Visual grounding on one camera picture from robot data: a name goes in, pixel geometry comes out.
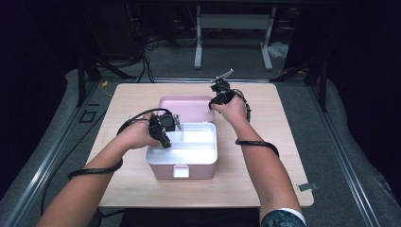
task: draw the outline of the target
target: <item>wooden table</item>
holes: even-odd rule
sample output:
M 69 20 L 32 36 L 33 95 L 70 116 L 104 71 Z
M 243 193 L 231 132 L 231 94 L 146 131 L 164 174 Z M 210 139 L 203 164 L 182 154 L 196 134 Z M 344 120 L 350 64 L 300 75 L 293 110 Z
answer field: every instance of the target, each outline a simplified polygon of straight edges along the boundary
M 88 158 L 92 160 L 111 141 L 120 126 L 142 111 L 156 108 L 168 95 L 216 94 L 210 83 L 120 84 Z M 311 191 L 297 189 L 307 183 L 276 87 L 268 83 L 233 83 L 250 103 L 253 127 L 280 151 L 280 159 L 291 178 L 302 206 L 313 203 Z M 115 172 L 99 206 L 109 207 L 257 207 L 260 205 L 243 160 L 235 144 L 232 127 L 216 113 L 218 161 L 211 180 L 157 180 L 146 160 L 147 148 L 130 150 L 124 165 Z

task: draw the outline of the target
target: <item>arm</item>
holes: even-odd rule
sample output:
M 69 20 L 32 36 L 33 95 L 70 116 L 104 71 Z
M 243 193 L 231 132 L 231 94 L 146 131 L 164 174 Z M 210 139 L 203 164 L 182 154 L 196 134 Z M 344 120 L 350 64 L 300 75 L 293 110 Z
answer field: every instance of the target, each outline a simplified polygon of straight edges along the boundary
M 235 96 L 227 105 L 212 105 L 233 126 L 241 141 L 263 141 L 247 121 L 243 101 Z M 245 164 L 260 200 L 260 220 L 270 211 L 292 208 L 301 212 L 286 169 L 275 153 L 266 147 L 241 146 Z
M 143 119 L 150 119 L 151 113 Z M 85 168 L 115 166 L 129 149 L 160 146 L 148 134 L 148 121 L 136 121 L 118 134 Z M 47 207 L 38 226 L 86 226 L 113 174 L 74 177 Z

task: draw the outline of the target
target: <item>black strap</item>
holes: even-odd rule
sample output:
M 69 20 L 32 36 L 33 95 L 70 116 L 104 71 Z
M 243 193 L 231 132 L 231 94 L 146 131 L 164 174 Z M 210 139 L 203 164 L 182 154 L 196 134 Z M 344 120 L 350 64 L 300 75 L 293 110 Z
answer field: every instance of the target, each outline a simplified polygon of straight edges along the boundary
M 237 145 L 267 147 L 267 148 L 272 149 L 274 151 L 274 153 L 277 155 L 277 157 L 280 157 L 277 147 L 275 145 L 265 142 L 265 141 L 240 141 L 240 140 L 236 139 L 235 143 Z
M 85 175 L 85 174 L 107 174 L 116 172 L 121 166 L 123 165 L 123 160 L 121 159 L 117 165 L 110 167 L 110 168 L 83 168 L 80 170 L 76 170 L 68 174 L 68 179 L 71 181 L 74 177 L 78 175 Z

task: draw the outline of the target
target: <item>pink container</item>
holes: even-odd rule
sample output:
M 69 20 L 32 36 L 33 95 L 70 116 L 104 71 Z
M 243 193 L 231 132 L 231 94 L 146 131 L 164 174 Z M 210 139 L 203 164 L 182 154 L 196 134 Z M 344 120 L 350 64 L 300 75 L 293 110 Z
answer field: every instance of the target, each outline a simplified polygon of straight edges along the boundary
M 210 123 L 210 96 L 163 96 L 161 108 L 180 116 L 182 129 L 167 132 L 171 148 L 148 147 L 147 161 L 157 179 L 211 179 L 218 146 L 216 127 Z

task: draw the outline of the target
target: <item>dark sleeve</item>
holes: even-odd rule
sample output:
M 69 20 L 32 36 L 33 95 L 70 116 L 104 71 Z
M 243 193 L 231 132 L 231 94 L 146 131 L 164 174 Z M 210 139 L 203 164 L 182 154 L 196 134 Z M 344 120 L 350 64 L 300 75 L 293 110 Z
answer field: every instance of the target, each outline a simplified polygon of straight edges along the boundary
M 266 214 L 261 223 L 262 227 L 305 227 L 298 216 L 286 210 L 273 210 Z

